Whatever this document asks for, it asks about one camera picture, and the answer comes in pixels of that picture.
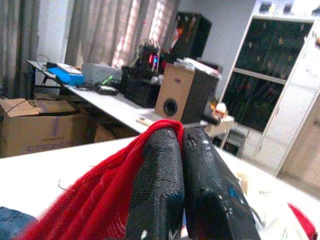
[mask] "speaker woofer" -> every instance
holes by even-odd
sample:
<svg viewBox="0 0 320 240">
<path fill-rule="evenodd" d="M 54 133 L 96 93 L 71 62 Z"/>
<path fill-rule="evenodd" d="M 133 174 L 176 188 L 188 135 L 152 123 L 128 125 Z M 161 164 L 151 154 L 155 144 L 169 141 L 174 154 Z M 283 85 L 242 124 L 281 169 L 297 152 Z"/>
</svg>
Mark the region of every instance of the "speaker woofer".
<svg viewBox="0 0 320 240">
<path fill-rule="evenodd" d="M 164 104 L 163 104 L 163 111 L 166 115 L 168 115 L 169 117 L 173 116 L 176 114 L 178 110 L 178 105 L 177 102 L 175 100 L 173 100 L 172 98 L 167 99 Z"/>
</svg>

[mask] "white wall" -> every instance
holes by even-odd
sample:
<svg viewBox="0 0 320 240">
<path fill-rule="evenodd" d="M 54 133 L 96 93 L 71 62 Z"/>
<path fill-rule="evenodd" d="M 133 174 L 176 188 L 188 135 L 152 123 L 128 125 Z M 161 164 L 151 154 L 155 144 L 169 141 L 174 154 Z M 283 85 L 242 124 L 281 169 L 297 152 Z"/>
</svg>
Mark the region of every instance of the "white wall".
<svg viewBox="0 0 320 240">
<path fill-rule="evenodd" d="M 179 11 L 197 12 L 212 22 L 202 58 L 223 66 L 216 96 L 224 91 L 256 0 L 180 0 Z"/>
<path fill-rule="evenodd" d="M 46 55 L 53 63 L 65 62 L 73 3 L 73 0 L 40 0 L 37 55 Z M 38 57 L 38 61 L 47 60 Z M 35 83 L 41 84 L 43 78 L 37 72 Z"/>
</svg>

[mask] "gray curtain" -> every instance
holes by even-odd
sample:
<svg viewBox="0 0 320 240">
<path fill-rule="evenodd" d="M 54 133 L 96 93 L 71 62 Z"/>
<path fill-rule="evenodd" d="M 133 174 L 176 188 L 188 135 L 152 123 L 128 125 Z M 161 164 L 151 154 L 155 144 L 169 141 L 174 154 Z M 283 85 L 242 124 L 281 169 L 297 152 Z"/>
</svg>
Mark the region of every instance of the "gray curtain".
<svg viewBox="0 0 320 240">
<path fill-rule="evenodd" d="M 77 0 L 74 3 L 65 63 L 105 62 L 121 60 L 128 64 L 137 46 L 148 39 L 155 11 L 161 9 L 157 28 L 158 42 L 168 46 L 173 31 L 178 0 Z"/>
<path fill-rule="evenodd" d="M 0 85 L 9 98 L 27 97 L 27 60 L 38 48 L 40 0 L 0 0 Z"/>
</svg>

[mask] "blue denim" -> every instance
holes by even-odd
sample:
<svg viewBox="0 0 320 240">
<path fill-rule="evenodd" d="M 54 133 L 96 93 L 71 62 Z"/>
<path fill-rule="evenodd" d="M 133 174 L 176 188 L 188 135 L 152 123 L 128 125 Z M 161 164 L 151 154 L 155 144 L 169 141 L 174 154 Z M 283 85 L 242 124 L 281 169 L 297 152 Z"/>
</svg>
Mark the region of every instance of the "blue denim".
<svg viewBox="0 0 320 240">
<path fill-rule="evenodd" d="M 0 207 L 0 240 L 10 240 L 21 233 L 31 222 L 37 221 L 33 216 Z"/>
</svg>

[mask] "red cloth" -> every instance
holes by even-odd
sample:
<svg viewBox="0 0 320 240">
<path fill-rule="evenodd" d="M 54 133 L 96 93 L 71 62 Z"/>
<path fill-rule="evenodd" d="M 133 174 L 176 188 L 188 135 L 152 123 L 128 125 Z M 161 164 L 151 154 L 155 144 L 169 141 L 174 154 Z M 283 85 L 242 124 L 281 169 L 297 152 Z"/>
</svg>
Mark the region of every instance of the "red cloth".
<svg viewBox="0 0 320 240">
<path fill-rule="evenodd" d="M 157 121 L 127 147 L 78 179 L 19 239 L 124 238 L 134 178 L 143 163 L 143 147 L 149 136 L 160 128 L 174 129 L 182 147 L 182 124 Z"/>
<path fill-rule="evenodd" d="M 318 233 L 316 231 L 315 226 L 312 224 L 312 222 L 304 215 L 304 213 L 299 208 L 292 205 L 291 203 L 288 203 L 288 205 L 293 211 L 296 218 L 298 219 L 299 223 L 301 224 L 308 238 L 310 240 L 317 239 Z"/>
</svg>

